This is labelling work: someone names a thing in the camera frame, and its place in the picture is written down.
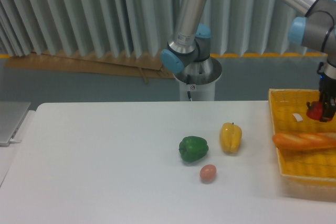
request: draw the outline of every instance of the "brown egg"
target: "brown egg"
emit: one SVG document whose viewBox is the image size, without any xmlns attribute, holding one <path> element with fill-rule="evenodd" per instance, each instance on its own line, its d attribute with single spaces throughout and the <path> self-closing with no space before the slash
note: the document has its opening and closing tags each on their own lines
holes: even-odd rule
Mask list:
<svg viewBox="0 0 336 224">
<path fill-rule="evenodd" d="M 214 165 L 206 165 L 200 171 L 200 177 L 203 181 L 210 181 L 216 176 L 216 166 Z"/>
</svg>

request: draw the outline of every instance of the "baguette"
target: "baguette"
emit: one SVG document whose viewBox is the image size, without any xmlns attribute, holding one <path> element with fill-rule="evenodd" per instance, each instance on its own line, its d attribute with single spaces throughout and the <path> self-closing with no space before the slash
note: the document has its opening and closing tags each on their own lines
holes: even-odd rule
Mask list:
<svg viewBox="0 0 336 224">
<path fill-rule="evenodd" d="M 288 150 L 312 150 L 336 147 L 336 133 L 277 133 L 276 147 Z"/>
</svg>

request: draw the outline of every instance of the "wicker basket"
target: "wicker basket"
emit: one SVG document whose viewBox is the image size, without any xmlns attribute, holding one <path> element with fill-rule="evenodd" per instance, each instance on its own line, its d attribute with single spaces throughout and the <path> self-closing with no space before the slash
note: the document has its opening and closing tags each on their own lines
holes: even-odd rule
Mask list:
<svg viewBox="0 0 336 224">
<path fill-rule="evenodd" d="M 306 103 L 319 100 L 317 90 L 269 90 L 273 132 L 336 132 L 336 119 L 328 123 L 306 116 Z M 303 121 L 293 116 L 298 113 Z M 336 185 L 336 148 L 319 150 L 284 150 L 277 148 L 280 173 L 299 182 Z"/>
</svg>

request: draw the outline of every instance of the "silver laptop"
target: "silver laptop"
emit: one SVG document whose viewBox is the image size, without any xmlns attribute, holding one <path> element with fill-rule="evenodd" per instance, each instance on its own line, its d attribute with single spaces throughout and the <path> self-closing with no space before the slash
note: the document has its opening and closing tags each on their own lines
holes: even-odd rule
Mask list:
<svg viewBox="0 0 336 224">
<path fill-rule="evenodd" d="M 0 102 L 0 146 L 8 146 L 24 120 L 30 102 Z"/>
</svg>

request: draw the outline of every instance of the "gray floor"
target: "gray floor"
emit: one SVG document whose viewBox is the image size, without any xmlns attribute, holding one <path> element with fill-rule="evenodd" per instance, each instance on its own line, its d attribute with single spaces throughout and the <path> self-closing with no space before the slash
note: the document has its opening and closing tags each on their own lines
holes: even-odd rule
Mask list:
<svg viewBox="0 0 336 224">
<path fill-rule="evenodd" d="M 318 89 L 321 57 L 223 58 L 215 100 L 267 100 L 269 88 Z M 178 101 L 175 80 L 5 68 L 0 59 L 0 101 L 45 102 Z"/>
</svg>

